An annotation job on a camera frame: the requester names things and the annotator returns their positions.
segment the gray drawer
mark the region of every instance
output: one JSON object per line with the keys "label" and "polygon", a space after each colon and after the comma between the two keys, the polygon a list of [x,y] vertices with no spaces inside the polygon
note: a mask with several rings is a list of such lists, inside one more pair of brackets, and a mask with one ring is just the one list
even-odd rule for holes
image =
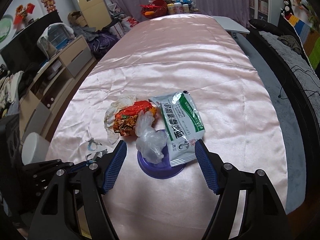
{"label": "gray drawer", "polygon": [[71,61],[71,63],[67,66],[67,69],[73,77],[76,77],[76,75],[91,58],[91,51],[88,48],[85,48]]}
{"label": "gray drawer", "polygon": [[29,122],[27,123],[24,134],[22,136],[22,141],[24,142],[29,133],[36,132],[41,134],[42,128],[47,121],[51,111],[45,107],[41,102],[38,104],[37,108],[33,111],[30,116]]}

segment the wooden floor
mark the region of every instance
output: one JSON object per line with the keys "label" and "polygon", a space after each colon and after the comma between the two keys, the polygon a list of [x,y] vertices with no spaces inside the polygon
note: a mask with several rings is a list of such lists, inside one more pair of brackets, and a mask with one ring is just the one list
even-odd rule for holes
{"label": "wooden floor", "polygon": [[[96,66],[98,60],[95,61],[92,66],[87,70],[84,76],[79,80],[77,85],[71,91],[66,101],[62,105],[60,111],[57,114],[56,119],[54,120],[52,126],[49,129],[49,132],[46,136],[47,141],[51,141],[52,137],[58,127],[58,124],[67,109],[71,99],[78,91],[79,87],[89,75],[91,70]],[[292,230],[292,235],[294,239],[297,240],[307,240],[307,239],[320,239],[320,235],[316,233],[317,225],[320,222],[320,187],[315,188],[309,194],[306,195],[306,199],[303,204],[297,208],[295,211],[288,214],[289,225]],[[312,235],[317,234],[317,238],[312,238]]]}

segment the striped blanket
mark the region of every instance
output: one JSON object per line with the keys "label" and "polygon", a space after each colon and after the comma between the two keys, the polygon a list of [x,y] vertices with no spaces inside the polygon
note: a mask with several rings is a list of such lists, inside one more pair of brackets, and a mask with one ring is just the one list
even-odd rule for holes
{"label": "striped blanket", "polygon": [[320,34],[294,15],[287,20],[295,28],[311,66],[316,70],[320,65]]}

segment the metal screw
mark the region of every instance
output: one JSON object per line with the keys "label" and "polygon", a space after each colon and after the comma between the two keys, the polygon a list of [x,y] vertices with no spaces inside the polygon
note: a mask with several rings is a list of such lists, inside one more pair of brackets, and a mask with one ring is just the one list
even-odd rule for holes
{"label": "metal screw", "polygon": [[98,164],[97,163],[91,163],[89,166],[90,170],[95,170],[96,168],[98,168]]}
{"label": "metal screw", "polygon": [[58,171],[57,171],[57,175],[58,175],[58,176],[63,175],[63,173],[64,173],[64,170],[58,170]]}
{"label": "metal screw", "polygon": [[265,173],[263,170],[258,170],[258,171],[257,171],[257,174],[258,174],[259,176],[264,176],[266,173]]}
{"label": "metal screw", "polygon": [[226,170],[231,170],[232,169],[232,164],[230,164],[230,163],[225,163],[224,165],[223,165],[223,167],[226,169]]}

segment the purple bowl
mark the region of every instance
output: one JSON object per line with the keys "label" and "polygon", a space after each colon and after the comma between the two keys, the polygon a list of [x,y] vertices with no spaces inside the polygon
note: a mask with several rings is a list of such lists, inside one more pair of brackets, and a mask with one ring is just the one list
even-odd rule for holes
{"label": "purple bowl", "polygon": [[142,157],[141,152],[138,151],[138,163],[144,173],[155,179],[168,179],[177,175],[186,166],[185,164],[175,167],[170,166],[167,145],[162,149],[162,153],[164,155],[162,161],[158,164],[153,164],[147,162],[146,159]]}

